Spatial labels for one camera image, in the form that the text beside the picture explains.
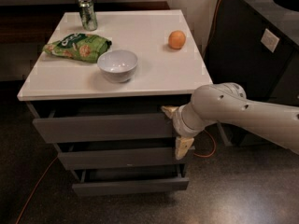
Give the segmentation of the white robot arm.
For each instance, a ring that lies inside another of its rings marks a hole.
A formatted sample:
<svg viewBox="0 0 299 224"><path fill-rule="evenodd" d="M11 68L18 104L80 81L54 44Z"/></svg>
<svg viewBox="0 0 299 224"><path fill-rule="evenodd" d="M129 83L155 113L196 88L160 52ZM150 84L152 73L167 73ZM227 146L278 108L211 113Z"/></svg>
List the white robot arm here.
<svg viewBox="0 0 299 224"><path fill-rule="evenodd" d="M299 108L249 100L236 83L201 86L186 105L164 105L162 110L177 132L178 160L185 157L197 134L217 122L240 127L299 153Z"/></svg>

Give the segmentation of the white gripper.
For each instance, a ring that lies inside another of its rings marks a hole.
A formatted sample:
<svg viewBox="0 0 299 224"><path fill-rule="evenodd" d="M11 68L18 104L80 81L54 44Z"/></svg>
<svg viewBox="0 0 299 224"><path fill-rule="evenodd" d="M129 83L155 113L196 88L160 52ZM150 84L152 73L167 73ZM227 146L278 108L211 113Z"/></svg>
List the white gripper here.
<svg viewBox="0 0 299 224"><path fill-rule="evenodd" d="M182 116L184 105L177 107L172 105L163 105L161 110L173 121L174 129L179 135L176 138L175 156L177 160L181 160L185 157L189 151L192 143L194 142L193 137L199 134L198 131L189 128Z"/></svg>

